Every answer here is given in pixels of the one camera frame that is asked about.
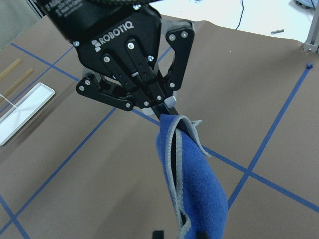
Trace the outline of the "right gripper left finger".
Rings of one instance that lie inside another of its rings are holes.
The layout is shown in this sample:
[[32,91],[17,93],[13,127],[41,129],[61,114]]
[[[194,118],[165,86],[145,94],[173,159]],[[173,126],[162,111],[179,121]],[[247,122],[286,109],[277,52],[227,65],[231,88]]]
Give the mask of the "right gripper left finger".
[[152,108],[144,108],[144,109],[138,109],[133,108],[132,112],[137,114],[138,116],[141,116],[142,118],[150,121],[150,122],[159,122],[160,120],[155,115],[155,112]]

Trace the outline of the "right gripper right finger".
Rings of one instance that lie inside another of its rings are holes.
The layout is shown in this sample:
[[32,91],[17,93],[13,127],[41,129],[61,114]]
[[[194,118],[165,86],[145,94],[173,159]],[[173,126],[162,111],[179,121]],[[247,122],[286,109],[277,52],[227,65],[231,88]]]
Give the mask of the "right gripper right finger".
[[151,108],[155,112],[155,115],[158,119],[162,114],[164,115],[178,115],[177,110],[175,109],[174,105],[176,103],[175,99],[166,99],[162,103],[159,103]]

